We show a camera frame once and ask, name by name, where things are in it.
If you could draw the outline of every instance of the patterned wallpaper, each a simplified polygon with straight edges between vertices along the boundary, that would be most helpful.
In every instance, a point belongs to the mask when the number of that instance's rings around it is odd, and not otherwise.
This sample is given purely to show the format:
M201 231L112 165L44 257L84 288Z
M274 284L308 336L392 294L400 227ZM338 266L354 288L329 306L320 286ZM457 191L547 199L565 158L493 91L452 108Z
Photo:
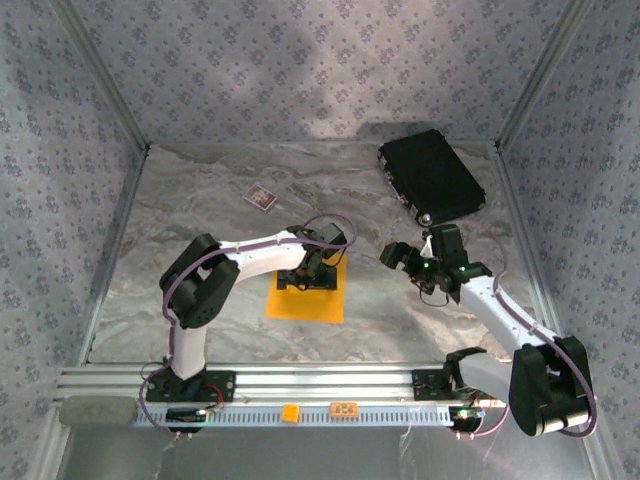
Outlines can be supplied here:
M47 2L3 0L0 20L4 480L26 475L57 372L77 360L138 157Z
M560 321L640 479L640 3L595 3L508 159Z
M566 0L75 0L151 142L497 136Z

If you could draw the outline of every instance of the marble surface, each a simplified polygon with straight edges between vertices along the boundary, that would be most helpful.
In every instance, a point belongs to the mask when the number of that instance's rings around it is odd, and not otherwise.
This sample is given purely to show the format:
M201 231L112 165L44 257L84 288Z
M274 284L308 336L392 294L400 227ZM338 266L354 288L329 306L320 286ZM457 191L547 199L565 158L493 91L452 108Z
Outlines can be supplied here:
M386 183L376 150L376 145L353 143L154 146L90 361L143 362L167 353L168 325L160 312L158 280L194 236L267 236L318 212L346 214L358 228L358 241L349 251L344 323L265 318L269 276L251 278L236 285L209 324L209 361L432 362L475 345L503 356L473 315L453 302L445 308L424 305L405 274L378 261L389 242L421 245L421 229ZM494 166L478 152L457 153L488 194L487 206L469 218L490 225L507 245L511 270L504 286L531 312L528 282ZM279 197L266 213L241 198L256 182ZM483 232L462 230L470 259L499 271L500 253L492 240ZM437 304L443 300L441 294L426 298Z

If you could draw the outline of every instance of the black case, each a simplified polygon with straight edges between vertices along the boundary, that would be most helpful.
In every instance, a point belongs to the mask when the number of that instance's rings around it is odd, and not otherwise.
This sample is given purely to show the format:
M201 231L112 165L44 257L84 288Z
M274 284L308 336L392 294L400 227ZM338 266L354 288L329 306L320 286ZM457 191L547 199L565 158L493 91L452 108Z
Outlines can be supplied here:
M378 160L422 227L477 212L485 204L485 191L437 130L385 143Z

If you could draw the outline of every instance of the small card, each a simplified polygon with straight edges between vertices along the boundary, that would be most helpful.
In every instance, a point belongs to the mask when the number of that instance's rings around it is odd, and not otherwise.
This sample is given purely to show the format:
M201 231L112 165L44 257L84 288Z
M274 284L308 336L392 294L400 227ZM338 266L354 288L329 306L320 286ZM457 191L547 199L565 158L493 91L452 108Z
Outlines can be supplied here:
M275 193L265 190L257 183L247 190L247 193L245 193L242 198L265 212L278 200Z

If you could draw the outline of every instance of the yellow square pad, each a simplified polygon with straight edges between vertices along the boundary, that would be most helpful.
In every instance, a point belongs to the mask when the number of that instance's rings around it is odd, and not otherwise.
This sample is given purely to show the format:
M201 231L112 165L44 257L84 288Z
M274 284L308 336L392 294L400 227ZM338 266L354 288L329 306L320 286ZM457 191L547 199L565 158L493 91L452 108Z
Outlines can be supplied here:
M326 263L333 265L340 254ZM286 290L278 290L278 274L273 272L267 297L267 318L280 320L301 320L308 322L342 323L344 321L344 297L347 283L347 256L338 264L337 290L307 290L301 292L289 285Z
M287 423L298 423L300 419L300 407L298 405L284 405L282 407L282 421Z

